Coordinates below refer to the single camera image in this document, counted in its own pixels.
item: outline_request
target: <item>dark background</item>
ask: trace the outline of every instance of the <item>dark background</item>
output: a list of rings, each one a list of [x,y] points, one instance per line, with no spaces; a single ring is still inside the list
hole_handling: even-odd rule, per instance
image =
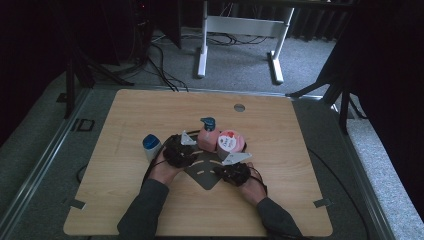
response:
[[[0,9],[0,144],[19,125],[46,86],[65,70],[68,60],[60,26],[44,1],[3,2]],[[134,26],[128,16],[131,1],[120,2],[118,6],[113,2],[66,1],[63,4],[65,14],[72,19],[70,25],[80,47],[100,63],[118,63],[130,57],[134,44]],[[378,9],[353,15],[321,77],[336,73],[342,76],[340,81],[349,80],[351,92],[358,95],[423,218],[424,3],[419,0],[367,1],[370,2],[376,3]],[[197,19],[190,14],[184,16],[183,21],[192,24]]]

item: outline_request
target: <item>hand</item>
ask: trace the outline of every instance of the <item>hand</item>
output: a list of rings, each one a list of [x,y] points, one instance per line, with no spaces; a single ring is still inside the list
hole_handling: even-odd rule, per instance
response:
[[[156,159],[153,159],[153,161],[155,161],[155,164],[159,164],[152,168],[148,178],[155,179],[169,187],[172,180],[174,180],[174,177],[179,172],[184,171],[184,168],[176,168],[174,166],[169,165],[169,163],[165,161],[165,157],[163,156],[164,150],[165,147],[162,149],[159,156]]]
[[[252,169],[253,164],[251,162],[247,163],[247,166],[250,167],[251,176],[261,179],[260,175],[254,169]],[[239,189],[246,201],[252,204],[254,207],[256,207],[260,201],[267,197],[266,191],[262,184],[252,178],[249,178],[245,183],[243,183]]]

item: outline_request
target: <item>wooden table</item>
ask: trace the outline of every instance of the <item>wooden table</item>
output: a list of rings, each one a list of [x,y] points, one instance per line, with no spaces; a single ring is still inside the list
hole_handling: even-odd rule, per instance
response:
[[[245,111],[235,111],[243,104]],[[141,144],[149,133],[162,142],[198,130],[212,116],[220,130],[240,132],[269,197],[285,208],[306,236],[328,236],[332,226],[292,103],[284,97],[222,93],[120,90],[64,225],[69,235],[116,235],[116,225],[138,194],[148,167]],[[159,218],[158,236],[265,236],[255,208],[221,180],[203,189],[177,175]]]

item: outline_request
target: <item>white desk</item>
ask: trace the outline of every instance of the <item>white desk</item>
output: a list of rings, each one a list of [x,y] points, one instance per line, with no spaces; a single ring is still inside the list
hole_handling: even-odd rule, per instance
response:
[[[281,72],[280,56],[287,30],[289,29],[290,20],[293,15],[294,8],[290,8],[290,12],[283,21],[268,21],[258,19],[233,18],[222,16],[208,15],[208,2],[203,3],[203,44],[200,52],[199,69],[197,75],[201,78],[206,76],[206,59],[208,56],[208,46],[206,44],[208,32],[219,32],[240,35],[253,35],[263,37],[278,38],[275,51],[271,51],[271,66],[275,80],[283,83],[283,74]]]

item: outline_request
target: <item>gray floor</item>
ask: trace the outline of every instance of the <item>gray floor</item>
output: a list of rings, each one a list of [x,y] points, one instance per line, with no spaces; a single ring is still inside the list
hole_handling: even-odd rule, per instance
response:
[[[266,52],[273,50],[275,43],[274,39],[267,39],[257,45],[231,47],[210,45],[206,77],[198,79],[195,72],[200,40],[184,39],[181,50],[169,44],[167,40],[156,41],[156,44],[164,51],[164,69],[184,81],[190,89],[269,95],[290,93],[313,83],[335,44],[335,42],[304,42],[288,39],[280,57],[285,83],[276,85],[272,81],[266,61]],[[150,52],[152,59],[159,63],[159,51],[152,48]],[[144,69],[152,71],[151,65],[147,65]],[[146,71],[140,71],[135,76],[133,73],[124,77],[129,77],[128,81],[135,82],[136,89],[164,86],[158,77]],[[69,201],[78,189],[76,172],[89,161],[113,96],[119,88],[110,80],[99,80],[99,84],[90,91],[78,118],[95,120],[93,131],[67,133],[49,171],[14,228],[11,239],[87,238],[67,236],[63,233],[62,227],[69,211]],[[325,90],[326,87],[317,89],[311,95],[321,96]],[[64,75],[52,82],[21,126],[0,149],[2,179],[0,214],[6,213],[9,204],[18,194],[20,186],[42,156],[56,129],[62,124],[65,106],[63,103],[56,103],[56,98],[63,91]],[[294,106],[307,146],[318,153],[343,182],[366,221],[370,239],[379,239],[363,196],[355,184],[352,167],[348,160],[357,156],[349,154],[345,149],[346,146],[342,144],[342,142],[349,142],[350,139],[349,136],[340,133],[337,127],[337,114],[330,109],[330,106],[316,100],[297,100]],[[349,121],[365,120],[355,118]],[[361,129],[351,129],[351,131],[367,134]],[[316,156],[311,155],[311,161],[324,197],[334,202],[334,205],[328,207],[334,232],[323,239],[366,239],[363,223],[340,184]],[[93,239],[116,239],[116,237],[96,236]]]

